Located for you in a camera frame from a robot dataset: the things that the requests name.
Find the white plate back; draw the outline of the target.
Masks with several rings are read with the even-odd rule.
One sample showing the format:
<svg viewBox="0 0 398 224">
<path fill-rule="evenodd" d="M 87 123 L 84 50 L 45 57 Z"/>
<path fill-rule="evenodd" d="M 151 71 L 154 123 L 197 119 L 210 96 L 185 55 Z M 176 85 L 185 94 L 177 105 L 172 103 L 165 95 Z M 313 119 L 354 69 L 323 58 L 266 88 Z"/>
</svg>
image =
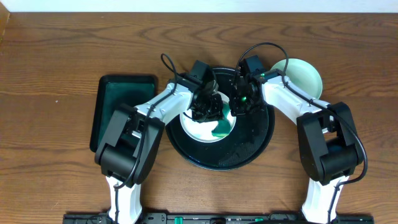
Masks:
<svg viewBox="0 0 398 224">
<path fill-rule="evenodd" d="M 221 97 L 223 99 L 223 104 L 229 105 L 229 98 L 224 93 L 222 93 L 220 91 L 218 93 L 221 95 Z M 223 138 L 218 138 L 218 137 L 212 136 L 211 131 L 215 129 L 215 127 L 218 124 L 218 121 L 199 123 L 199 122 L 192 120 L 189 117 L 190 115 L 191 115 L 191 110 L 187 110 L 186 112 L 184 112 L 183 114 L 180 115 L 179 119 L 180 119 L 180 124 L 181 124 L 183 130 L 193 140 L 196 140 L 199 142 L 204 142 L 204 143 L 213 143 L 213 142 L 220 141 L 227 137 L 227 136 L 225 136 Z M 228 114 L 228 120 L 231 123 L 231 127 L 233 130 L 233 128 L 236 124 L 236 117 L 231 115 L 231 110 Z"/>
</svg>

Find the white plate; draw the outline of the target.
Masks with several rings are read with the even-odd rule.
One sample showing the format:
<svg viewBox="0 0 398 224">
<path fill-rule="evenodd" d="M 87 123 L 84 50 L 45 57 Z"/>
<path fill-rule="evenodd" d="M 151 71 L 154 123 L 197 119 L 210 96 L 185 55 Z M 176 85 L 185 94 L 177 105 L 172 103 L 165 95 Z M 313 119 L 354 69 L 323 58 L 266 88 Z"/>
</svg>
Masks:
<svg viewBox="0 0 398 224">
<path fill-rule="evenodd" d="M 323 91 L 323 82 L 319 72 L 316 68 L 304 60 L 297 58 L 289 59 L 289 64 L 285 72 L 286 78 L 289 77 L 289 86 L 295 85 L 300 88 L 306 94 L 308 94 L 307 99 L 316 98 L 319 99 Z M 284 88 L 281 81 L 277 81 L 280 88 L 269 88 L 267 90 L 267 99 L 289 99 L 289 100 L 299 100 L 302 99 Z"/>
<path fill-rule="evenodd" d="M 229 105 L 229 98 L 224 93 L 222 93 L 220 91 L 218 93 L 221 95 L 221 97 L 223 99 L 223 104 Z M 204 143 L 213 143 L 213 142 L 220 141 L 227 137 L 227 136 L 225 136 L 223 138 L 218 138 L 218 137 L 212 136 L 211 131 L 215 129 L 215 127 L 218 124 L 218 121 L 199 123 L 199 122 L 192 120 L 189 117 L 190 115 L 191 115 L 191 110 L 187 110 L 186 112 L 184 112 L 183 114 L 180 115 L 179 119 L 180 119 L 180 124 L 181 124 L 183 130 L 193 140 L 196 140 L 199 142 L 204 142 Z M 231 123 L 231 127 L 233 130 L 233 128 L 236 124 L 236 117 L 231 115 L 231 110 L 228 114 L 228 120 Z"/>
</svg>

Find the green dish sponge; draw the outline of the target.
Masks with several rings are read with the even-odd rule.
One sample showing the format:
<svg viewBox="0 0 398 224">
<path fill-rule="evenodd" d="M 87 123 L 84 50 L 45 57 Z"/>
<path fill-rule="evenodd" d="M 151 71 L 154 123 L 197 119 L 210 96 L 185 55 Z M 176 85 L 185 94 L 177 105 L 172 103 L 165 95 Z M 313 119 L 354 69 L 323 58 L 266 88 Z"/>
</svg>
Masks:
<svg viewBox="0 0 398 224">
<path fill-rule="evenodd" d="M 215 127 L 214 130 L 211 131 L 212 136 L 218 138 L 223 138 L 227 136 L 232 130 L 231 123 L 228 120 L 228 114 L 230 112 L 228 104 L 223 105 L 222 112 L 223 112 L 223 119 L 218 120 L 217 126 Z"/>
</svg>

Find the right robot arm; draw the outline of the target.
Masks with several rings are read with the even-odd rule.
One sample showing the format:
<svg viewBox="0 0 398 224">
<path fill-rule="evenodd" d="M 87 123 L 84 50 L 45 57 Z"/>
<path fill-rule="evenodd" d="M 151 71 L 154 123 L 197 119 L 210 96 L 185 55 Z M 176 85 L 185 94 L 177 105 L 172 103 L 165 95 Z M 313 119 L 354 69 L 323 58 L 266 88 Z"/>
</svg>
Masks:
<svg viewBox="0 0 398 224">
<path fill-rule="evenodd" d="M 356 166 L 368 164 L 350 108 L 322 101 L 322 88 L 319 72 L 304 60 L 281 60 L 267 70 L 254 55 L 238 61 L 229 101 L 235 116 L 270 105 L 296 124 L 300 161 L 310 178 L 302 213 L 311 223 L 337 218 L 341 189 L 353 183 Z"/>
</svg>

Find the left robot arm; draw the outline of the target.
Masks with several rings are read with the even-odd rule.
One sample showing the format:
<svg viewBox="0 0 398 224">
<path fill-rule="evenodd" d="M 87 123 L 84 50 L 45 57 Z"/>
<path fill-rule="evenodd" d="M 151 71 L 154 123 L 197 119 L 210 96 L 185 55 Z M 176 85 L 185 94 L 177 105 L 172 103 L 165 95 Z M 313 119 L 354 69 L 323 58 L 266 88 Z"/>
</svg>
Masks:
<svg viewBox="0 0 398 224">
<path fill-rule="evenodd" d="M 224 118 L 217 88 L 213 69 L 196 61 L 153 99 L 134 107 L 122 104 L 114 111 L 95 153 L 112 191 L 108 215 L 113 223 L 137 222 L 141 184 L 154 165 L 166 125 L 188 110 L 197 123 Z"/>
</svg>

